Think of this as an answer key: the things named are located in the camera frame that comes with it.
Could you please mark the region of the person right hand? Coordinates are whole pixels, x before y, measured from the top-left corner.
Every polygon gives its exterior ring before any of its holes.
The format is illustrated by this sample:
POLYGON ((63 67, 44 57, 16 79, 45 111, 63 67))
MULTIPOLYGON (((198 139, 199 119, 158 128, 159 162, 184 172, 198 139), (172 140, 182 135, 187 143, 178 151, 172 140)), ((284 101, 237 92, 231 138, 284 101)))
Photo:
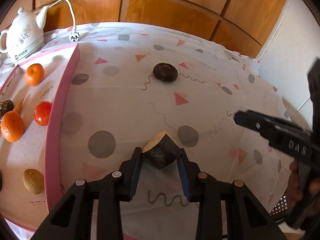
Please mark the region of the person right hand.
POLYGON ((294 160, 287 186, 286 224, 304 230, 302 239, 319 239, 319 169, 294 160))

